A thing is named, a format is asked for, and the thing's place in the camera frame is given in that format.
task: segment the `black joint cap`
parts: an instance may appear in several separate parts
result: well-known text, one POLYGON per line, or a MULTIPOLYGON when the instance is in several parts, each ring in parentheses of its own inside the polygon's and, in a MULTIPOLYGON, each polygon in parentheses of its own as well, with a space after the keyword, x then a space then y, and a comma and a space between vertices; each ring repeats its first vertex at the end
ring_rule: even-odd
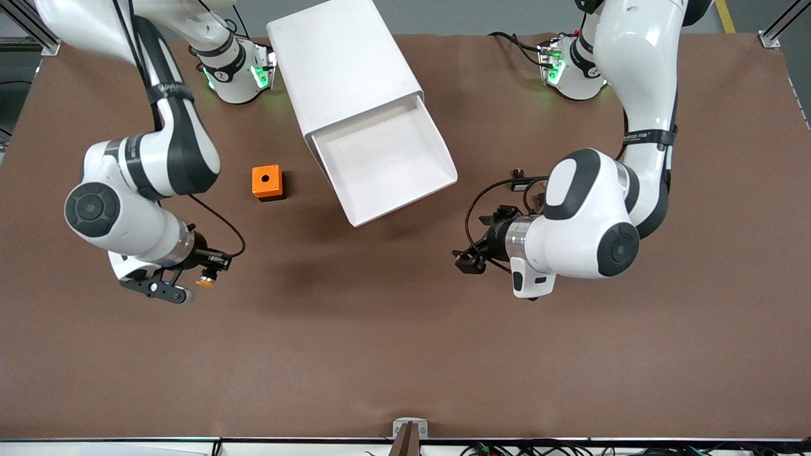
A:
POLYGON ((100 238, 118 220, 121 204, 115 190, 104 183, 78 186, 65 201, 65 219, 80 234, 100 238))
POLYGON ((597 247, 597 268, 605 277, 625 271, 639 252, 639 232, 630 223, 617 223, 605 232, 597 247))

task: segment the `yellow line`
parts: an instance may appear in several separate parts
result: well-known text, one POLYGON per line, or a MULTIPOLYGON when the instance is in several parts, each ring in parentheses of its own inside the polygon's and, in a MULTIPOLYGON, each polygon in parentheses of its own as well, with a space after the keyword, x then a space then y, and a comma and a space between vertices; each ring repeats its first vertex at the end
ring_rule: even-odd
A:
POLYGON ((718 8, 718 15, 721 16, 721 24, 723 24, 724 32, 735 33, 735 24, 732 23, 732 17, 729 15, 726 0, 715 0, 715 6, 718 8))

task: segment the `metal bracket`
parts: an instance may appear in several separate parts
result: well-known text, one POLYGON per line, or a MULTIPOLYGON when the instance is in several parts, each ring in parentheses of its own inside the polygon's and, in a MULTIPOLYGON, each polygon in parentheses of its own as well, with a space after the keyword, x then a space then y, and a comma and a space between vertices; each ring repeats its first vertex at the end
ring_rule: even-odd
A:
POLYGON ((42 48, 42 57, 55 57, 59 55, 59 48, 62 47, 62 40, 56 40, 56 47, 54 50, 48 48, 42 48))
POLYGON ((388 456, 420 456, 422 452, 419 448, 419 441, 423 439, 424 431, 425 436, 428 435, 428 422, 420 418, 400 418, 394 420, 396 429, 394 435, 394 443, 391 450, 388 451, 388 456), (398 427, 397 422, 406 420, 398 427))
POLYGON ((762 45, 763 47, 765 47, 766 49, 780 49, 780 40, 778 40, 777 38, 775 38, 775 40, 774 40, 774 41, 769 42, 769 41, 766 39, 766 33, 765 33, 765 32, 763 32, 762 30, 758 30, 758 31, 757 31, 757 37, 760 39, 760 41, 761 41, 761 45, 762 45))
POLYGON ((409 422, 414 423, 417 427, 417 434, 419 435, 419 440, 424 440, 428 438, 428 420, 422 418, 397 418, 392 423, 392 439, 397 438, 397 433, 400 432, 400 428, 408 424, 409 422))
POLYGON ((174 304, 190 304, 194 294, 175 282, 180 277, 180 269, 158 269, 151 276, 134 277, 128 280, 119 280, 118 284, 129 290, 137 291, 147 298, 158 298, 174 304), (163 274, 172 271, 174 276, 164 280, 163 274))

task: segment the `white box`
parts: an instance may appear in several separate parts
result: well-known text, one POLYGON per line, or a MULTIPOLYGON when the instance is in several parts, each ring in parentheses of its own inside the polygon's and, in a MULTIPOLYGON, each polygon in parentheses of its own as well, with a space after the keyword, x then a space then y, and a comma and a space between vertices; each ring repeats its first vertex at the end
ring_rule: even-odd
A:
POLYGON ((352 226, 457 181, 423 90, 371 0, 268 23, 301 127, 352 226))

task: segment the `green led light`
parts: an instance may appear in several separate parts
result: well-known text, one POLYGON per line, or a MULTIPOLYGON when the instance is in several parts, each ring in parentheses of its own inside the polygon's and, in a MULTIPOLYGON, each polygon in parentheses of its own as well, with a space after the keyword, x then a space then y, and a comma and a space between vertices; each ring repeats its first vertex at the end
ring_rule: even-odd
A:
POLYGON ((557 65, 555 65, 551 70, 549 70, 549 84, 557 84, 560 82, 560 75, 563 74, 563 70, 566 68, 566 62, 561 59, 557 65))
POLYGON ((259 88, 266 88, 268 87, 268 77, 265 75, 267 72, 262 68, 251 67, 251 72, 256 80, 256 85, 259 88))
POLYGON ((213 82, 211 82, 211 76, 208 74, 208 70, 206 70, 206 69, 205 69, 205 67, 203 67, 203 74, 205 75, 205 79, 207 79, 207 80, 208 80, 208 86, 209 86, 209 87, 210 87, 212 90, 215 90, 215 88, 214 88, 214 83, 213 83, 213 82))

